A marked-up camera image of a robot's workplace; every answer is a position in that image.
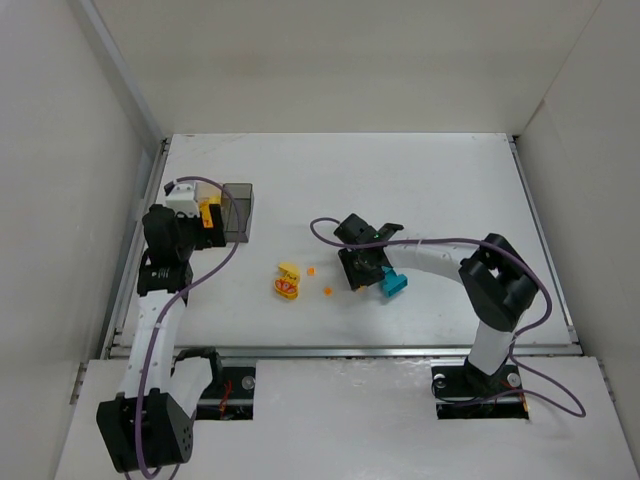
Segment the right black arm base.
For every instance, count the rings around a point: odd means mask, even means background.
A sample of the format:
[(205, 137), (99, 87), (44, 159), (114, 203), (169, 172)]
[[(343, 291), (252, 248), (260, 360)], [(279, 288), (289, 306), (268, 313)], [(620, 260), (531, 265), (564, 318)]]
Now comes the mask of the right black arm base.
[(467, 364), (434, 365), (431, 374), (439, 420), (529, 419), (515, 365), (505, 364), (492, 376)]

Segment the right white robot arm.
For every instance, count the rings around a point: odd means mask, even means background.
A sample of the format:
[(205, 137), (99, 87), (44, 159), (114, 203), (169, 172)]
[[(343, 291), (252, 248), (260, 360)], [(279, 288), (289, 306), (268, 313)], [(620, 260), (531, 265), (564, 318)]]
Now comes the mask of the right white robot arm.
[(412, 269), (463, 286), (479, 319), (475, 340), (465, 360), (469, 381), (495, 383), (514, 340), (515, 329), (539, 291), (511, 244), (490, 234), (479, 244), (454, 241), (434, 244), (400, 238), (404, 226), (386, 223), (376, 229), (356, 214), (334, 230), (344, 247), (338, 251), (350, 288), (379, 285), (390, 299), (408, 286), (399, 271)]

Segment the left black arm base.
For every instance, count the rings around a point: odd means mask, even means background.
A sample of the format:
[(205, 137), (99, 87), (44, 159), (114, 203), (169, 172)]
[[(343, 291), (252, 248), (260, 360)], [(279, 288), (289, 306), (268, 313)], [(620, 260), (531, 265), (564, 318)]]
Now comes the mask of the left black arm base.
[(184, 349), (173, 361), (174, 374), (188, 360), (206, 359), (213, 366), (212, 382), (203, 390), (195, 410), (196, 421), (245, 421), (254, 415), (256, 367), (224, 366), (214, 347)]

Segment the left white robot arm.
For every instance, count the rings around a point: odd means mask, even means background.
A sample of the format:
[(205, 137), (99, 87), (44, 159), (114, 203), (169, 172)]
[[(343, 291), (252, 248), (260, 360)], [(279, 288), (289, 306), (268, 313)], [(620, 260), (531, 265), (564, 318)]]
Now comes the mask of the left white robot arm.
[(113, 466), (125, 477), (139, 472), (154, 479), (190, 460), (198, 402), (222, 376), (215, 348), (174, 351), (197, 284), (190, 257), (199, 223), (160, 204), (142, 218), (146, 248), (138, 270), (134, 342), (114, 398), (96, 412)]

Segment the yellow round lego with sticker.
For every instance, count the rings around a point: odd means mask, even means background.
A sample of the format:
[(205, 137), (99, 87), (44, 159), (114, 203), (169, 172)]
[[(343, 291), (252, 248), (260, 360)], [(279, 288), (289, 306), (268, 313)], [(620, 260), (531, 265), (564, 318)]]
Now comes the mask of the yellow round lego with sticker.
[(293, 263), (278, 264), (279, 276), (274, 280), (276, 293), (287, 300), (295, 300), (299, 295), (300, 269)]

